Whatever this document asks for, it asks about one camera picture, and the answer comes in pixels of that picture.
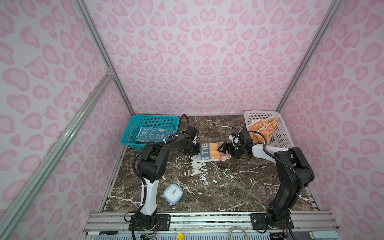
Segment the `blue plastic basket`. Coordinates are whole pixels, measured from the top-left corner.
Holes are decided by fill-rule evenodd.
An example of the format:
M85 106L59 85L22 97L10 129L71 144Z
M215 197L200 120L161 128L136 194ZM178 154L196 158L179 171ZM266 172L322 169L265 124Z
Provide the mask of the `blue plastic basket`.
M176 116L134 115L129 120L120 143L131 148L140 149L145 146L145 143L136 141L136 136L139 134L141 127L160 127L177 131L179 121L179 117Z

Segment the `orange towel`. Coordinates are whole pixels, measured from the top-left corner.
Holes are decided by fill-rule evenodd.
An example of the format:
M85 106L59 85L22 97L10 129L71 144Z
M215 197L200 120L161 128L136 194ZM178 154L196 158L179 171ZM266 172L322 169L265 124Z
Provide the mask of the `orange towel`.
M275 129L278 121L279 121L279 116L272 116L266 119L258 119L256 121L252 121L252 123L248 126L248 129L250 131L260 132L266 137L269 143L273 135L273 130ZM257 133L251 132L250 135L254 143L265 142L263 137Z

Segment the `metal base platform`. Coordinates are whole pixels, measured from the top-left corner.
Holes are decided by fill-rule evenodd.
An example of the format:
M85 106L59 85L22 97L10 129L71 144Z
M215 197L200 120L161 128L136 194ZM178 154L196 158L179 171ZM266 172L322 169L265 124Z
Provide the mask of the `metal base platform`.
M162 213L170 214L170 229L159 234L166 233L192 234L197 236L203 233L205 236L211 236L214 233L225 233L234 226L240 226L247 230L249 234L257 233L253 230L250 214L265 212L180 212L180 213ZM130 236L128 231L129 223L123 219L123 212L105 212L102 214L91 214L88 223L85 226L84 234L88 231L119 231L119 234L126 233L126 237ZM129 220L132 214L127 214L126 219ZM307 211L307 212L291 212L292 222L295 226L293 232L296 236L302 235L300 239L306 239L310 231L337 231L342 236L341 231L330 211ZM281 232L281 230L267 230L270 232Z

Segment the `aluminum frame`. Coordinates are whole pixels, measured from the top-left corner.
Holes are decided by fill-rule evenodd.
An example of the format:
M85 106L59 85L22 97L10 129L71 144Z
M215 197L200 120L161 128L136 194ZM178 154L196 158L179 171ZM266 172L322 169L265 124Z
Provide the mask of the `aluminum frame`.
M249 232L253 230L249 214L265 212L164 212L170 214L170 230L164 233L180 232L228 232L233 226L240 226ZM129 223L125 222L124 212L91 214L84 228L84 234L88 231L119 231L130 233ZM130 220L133 214L127 214ZM293 211L292 221L295 225L294 232L307 231L337 231L342 236L332 213L330 211Z
M295 88L296 84L299 82L301 74L303 73L304 69L307 67L309 61L311 60L313 54L315 53L325 33L328 31L338 11L340 10L340 6L343 1L344 0L333 0L333 2L331 3L331 6L329 7L323 21L321 22L319 28L317 29L317 32L315 33L310 46L305 52L303 60L299 64L295 74L292 77L291 82L289 83L287 89L285 90L283 97L281 98L281 101L276 108L276 112L281 113L281 111L283 110L285 103L288 101L289 96L291 95L293 89Z
M52 150L44 158L36 172L28 180L17 198L9 206L0 221L0 240L6 240L18 225L25 212L43 187L45 181L55 169L57 163L68 149L77 132L93 111L96 103L103 95L105 89L111 83L113 76L107 73L90 97L85 101L79 112L65 129Z
M93 41L96 44L97 49L100 52L100 56L104 61L105 66L108 68L109 71L111 71L111 74L113 75L113 80L115 82L115 85L117 89L119 90L119 94L121 98L123 99L124 104L128 108L129 113L133 116L135 115L135 112L133 111L133 108L131 104L129 103L129 99L122 87L122 84L119 80L119 77L116 74L115 69L113 68L113 64L107 54L106 48L101 41L101 37L99 36L99 33L96 29L95 24L93 23L92 16L88 10L87 5L85 4L84 0L73 0L77 9L79 10L79 13L85 23L85 26L87 27L89 33L91 34L91 37Z

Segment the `wires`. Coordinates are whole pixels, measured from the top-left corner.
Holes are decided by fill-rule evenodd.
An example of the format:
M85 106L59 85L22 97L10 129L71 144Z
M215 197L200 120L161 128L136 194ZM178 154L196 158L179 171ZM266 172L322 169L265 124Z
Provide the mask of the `wires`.
M142 148L137 152L137 154L135 155L135 157L134 157L133 160L132 160L132 171L133 171L133 173L134 173L134 174L141 180L141 182L143 183L143 186L144 186L144 191L143 191L143 192L144 192L144 193L143 193L143 201L142 201L142 203L140 204L140 206L137 208L135 214L131 216L131 219L132 219L132 221L131 221L131 224L132 224L131 228L132 228L132 238L133 238L133 240L136 240L135 232L134 232L134 225L135 225L135 222L134 222L134 221L135 221L135 219L137 218L138 214L140 213L140 210L143 208L143 206L144 206L144 204L145 204L145 200L146 200L146 198L147 198L147 183L145 182L144 178L141 177L140 174L137 172L137 169L136 169L136 161L137 161L137 159L139 158L139 156L141 155L141 153L142 153L145 149L147 149L147 148L149 148L149 147L151 147L151 146L153 146L153 145L156 145L156 144L162 144L162 143L164 143L164 142L152 142L152 143L150 143L150 144L145 145L144 147L142 147Z
M232 240L232 232L233 232L234 230L240 230L240 231L242 231L242 232L245 234L245 240L250 240L248 233L247 233L246 230L243 229L242 227L233 227L233 228L231 228L231 230L229 230L229 233L228 233L228 235L229 235L229 240Z
M232 143L234 144L234 145L239 145L239 141L237 140L237 142L235 142L235 139L238 139L239 138L239 135L237 135L236 134L236 136L234 136L233 138L232 138Z
M285 223L283 224L283 233L285 233L285 236L288 237L288 228L285 225Z
M266 138L265 138L265 136L264 136L263 134L261 134L260 132L256 132L256 131L250 131L250 132L255 132L255 133L260 134L260 135L264 138L264 140L265 140L265 144L263 144L263 151L264 151L268 156L270 156L270 157L272 157L273 159L275 159L277 162L283 164L286 168L288 168L288 169L289 169L289 170L290 170L290 171L297 177L297 179L299 180L299 190L298 190L297 192L301 193L301 192L303 191L303 189L304 189L304 182L303 182L303 180L301 179L300 175L299 175L299 174L298 174L298 173L297 173L291 166L289 166L288 164L286 164L285 162L283 162L280 158L278 158L277 156L273 155L272 153L270 153L270 152L268 152L268 151L266 150L267 140L266 140ZM292 229L291 229L290 225L289 225L289 216L290 216L290 213L291 213L291 210L288 209L288 211L287 211L287 213L286 213L286 216L285 216L286 226L288 227L288 231L289 231L289 233L291 234L293 240L297 240L296 237L295 237L295 235L294 235L293 232L292 232Z
M261 234L265 233L265 232L267 231L267 229L268 229L268 224L267 224L267 222L266 222L266 221L263 221L263 222L265 222L265 230L264 230L263 232L260 232L258 229L256 229L256 231L257 231L258 233L261 233Z
M151 236L151 235L156 234L157 230L159 229L159 226L160 226L160 223L159 222L155 222L155 230L153 231L153 233L147 234L146 236Z
M253 132L253 133L257 133L257 134L259 134L260 136L263 137L263 139L264 139L264 141L265 141L265 144L268 144L268 140L266 139L266 137L265 137L262 133L260 133L260 132L258 132L258 131L248 131L248 132Z
M125 218L125 216L126 216L127 214L134 214L134 213L135 213L135 211L127 212L127 213L124 215L124 221L129 222L129 221Z
M180 122L181 122L181 120L183 119L183 117L185 117L185 119L187 120L187 125L189 126L188 116L185 115L185 114L181 115L181 117L180 117Z

